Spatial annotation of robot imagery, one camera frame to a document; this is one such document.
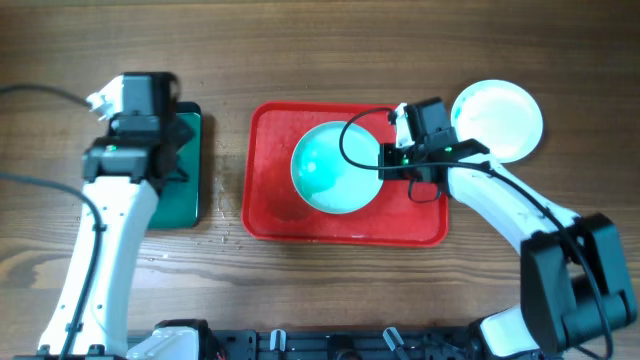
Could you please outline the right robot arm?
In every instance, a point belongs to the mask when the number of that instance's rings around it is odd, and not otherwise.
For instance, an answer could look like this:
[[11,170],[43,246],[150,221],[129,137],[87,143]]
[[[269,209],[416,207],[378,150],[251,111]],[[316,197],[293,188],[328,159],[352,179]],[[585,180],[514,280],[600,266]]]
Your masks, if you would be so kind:
[[520,256],[520,303],[480,321],[490,356],[513,358],[540,350],[557,354],[602,338],[603,358],[614,353],[613,333],[636,321],[638,306],[619,233],[597,213],[580,216],[517,179],[476,140],[441,148],[382,147],[384,180],[434,183],[469,206]]

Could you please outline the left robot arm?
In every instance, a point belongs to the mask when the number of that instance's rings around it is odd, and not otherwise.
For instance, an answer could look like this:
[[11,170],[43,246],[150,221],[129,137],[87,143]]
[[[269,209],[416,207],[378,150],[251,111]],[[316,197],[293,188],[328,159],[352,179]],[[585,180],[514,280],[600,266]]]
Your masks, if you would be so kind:
[[39,339],[40,354],[57,358],[66,350],[65,357],[73,359],[96,349],[106,356],[126,355],[130,291],[146,232],[191,228],[201,216],[203,119],[195,110],[179,117],[194,136],[179,151],[178,170],[161,191],[127,176],[83,185],[101,223],[95,224],[85,205],[56,310]]

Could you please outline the white round plate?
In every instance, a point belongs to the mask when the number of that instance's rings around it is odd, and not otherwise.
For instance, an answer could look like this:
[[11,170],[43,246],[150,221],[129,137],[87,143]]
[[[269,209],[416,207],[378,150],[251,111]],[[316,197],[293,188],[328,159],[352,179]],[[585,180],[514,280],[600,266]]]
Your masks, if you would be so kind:
[[482,80],[465,88],[451,108],[460,141],[476,139],[501,163],[532,153],[542,139],[543,115],[522,87],[505,80]]

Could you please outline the light blue plate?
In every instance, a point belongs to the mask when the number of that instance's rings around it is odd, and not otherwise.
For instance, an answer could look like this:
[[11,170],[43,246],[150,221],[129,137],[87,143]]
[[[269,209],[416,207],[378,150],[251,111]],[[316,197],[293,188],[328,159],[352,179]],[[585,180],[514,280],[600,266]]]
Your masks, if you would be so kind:
[[380,144],[366,129],[332,121],[309,130],[294,148],[290,173],[298,195],[329,214],[364,208],[378,195],[383,181],[372,168]]

